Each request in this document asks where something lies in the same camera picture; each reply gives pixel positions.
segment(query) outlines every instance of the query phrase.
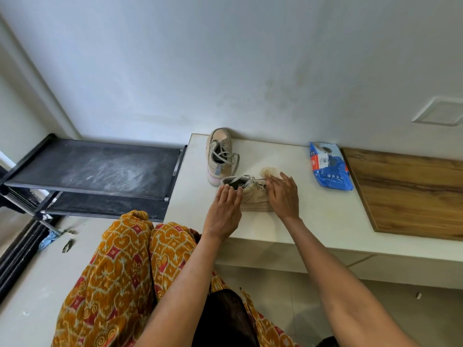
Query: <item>wall cover plate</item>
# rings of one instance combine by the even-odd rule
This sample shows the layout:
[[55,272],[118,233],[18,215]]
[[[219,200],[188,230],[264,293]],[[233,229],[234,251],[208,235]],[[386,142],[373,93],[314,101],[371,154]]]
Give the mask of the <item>wall cover plate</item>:
[[447,127],[463,124],[463,99],[435,96],[412,122]]

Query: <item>beige sneaker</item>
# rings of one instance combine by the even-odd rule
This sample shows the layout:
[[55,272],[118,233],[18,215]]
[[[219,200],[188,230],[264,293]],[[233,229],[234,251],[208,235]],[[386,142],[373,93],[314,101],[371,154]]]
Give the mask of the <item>beige sneaker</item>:
[[207,179],[219,186],[223,178],[235,174],[239,154],[232,153],[232,138],[225,128],[215,129],[207,138],[205,156],[207,158]]
[[243,212],[273,212],[267,195],[267,183],[265,179],[256,179],[251,175],[238,177],[226,177],[222,184],[228,184],[235,190],[239,186],[243,188],[243,201],[240,210]]

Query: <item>person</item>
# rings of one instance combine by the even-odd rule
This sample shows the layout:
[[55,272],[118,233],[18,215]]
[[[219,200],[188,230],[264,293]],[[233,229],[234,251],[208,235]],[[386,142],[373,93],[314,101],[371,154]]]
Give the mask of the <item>person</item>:
[[[275,214],[292,236],[334,336],[320,346],[417,347],[373,294],[299,217],[294,180],[268,176]],[[213,271],[238,227],[243,190],[221,186],[202,235],[175,223],[153,227],[144,212],[114,222],[66,298],[53,346],[297,346]]]

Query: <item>patterned pants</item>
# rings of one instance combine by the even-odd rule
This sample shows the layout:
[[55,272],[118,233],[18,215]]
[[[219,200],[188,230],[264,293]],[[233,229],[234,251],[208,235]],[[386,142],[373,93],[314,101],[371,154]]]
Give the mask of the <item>patterned pants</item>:
[[[64,301],[52,346],[133,346],[199,238],[196,231],[173,222],[153,227],[145,212],[122,215],[103,233]],[[212,272],[211,292],[225,288]],[[297,346],[256,311],[248,294],[242,294],[262,347]]]

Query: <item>plastic package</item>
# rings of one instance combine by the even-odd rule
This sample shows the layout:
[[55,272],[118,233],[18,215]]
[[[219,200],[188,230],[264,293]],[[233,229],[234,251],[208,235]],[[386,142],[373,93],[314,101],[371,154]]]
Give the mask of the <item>plastic package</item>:
[[310,143],[310,159],[315,178],[321,186],[353,190],[349,170],[338,146],[330,143]]

